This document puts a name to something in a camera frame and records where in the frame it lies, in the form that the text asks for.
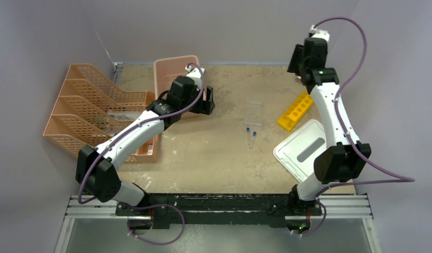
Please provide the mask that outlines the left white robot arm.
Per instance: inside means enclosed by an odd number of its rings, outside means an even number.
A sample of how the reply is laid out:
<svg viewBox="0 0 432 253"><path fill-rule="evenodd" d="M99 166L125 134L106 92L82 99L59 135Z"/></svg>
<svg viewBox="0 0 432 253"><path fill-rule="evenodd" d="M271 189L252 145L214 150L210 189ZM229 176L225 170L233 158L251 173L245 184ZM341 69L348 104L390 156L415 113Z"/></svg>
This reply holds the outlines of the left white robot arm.
<svg viewBox="0 0 432 253"><path fill-rule="evenodd" d="M75 179L80 184L78 202L84 190L101 202L115 200L129 204L137 216L149 210L146 193L133 183L122 181L118 169L142 145L178 122L186 112L210 115L215 108L213 88L204 85L197 69L178 76L170 89L151 102L128 127L95 147L85 145L78 154Z"/></svg>

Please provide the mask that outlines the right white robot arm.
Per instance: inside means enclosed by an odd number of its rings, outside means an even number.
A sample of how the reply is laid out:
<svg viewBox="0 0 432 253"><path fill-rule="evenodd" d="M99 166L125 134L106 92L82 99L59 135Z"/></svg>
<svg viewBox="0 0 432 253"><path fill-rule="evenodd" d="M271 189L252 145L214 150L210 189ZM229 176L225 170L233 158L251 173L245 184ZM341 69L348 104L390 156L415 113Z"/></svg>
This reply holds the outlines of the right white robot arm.
<svg viewBox="0 0 432 253"><path fill-rule="evenodd" d="M370 144L362 143L350 125L338 94L337 72L325 67L327 55L326 39L307 37L302 45L296 45L288 67L288 72L301 77L319 110L327 147L314 159L313 173L289 193L288 207L296 215L313 207L322 190L360 175L365 161L356 151L362 152L366 158L371 155Z"/></svg>

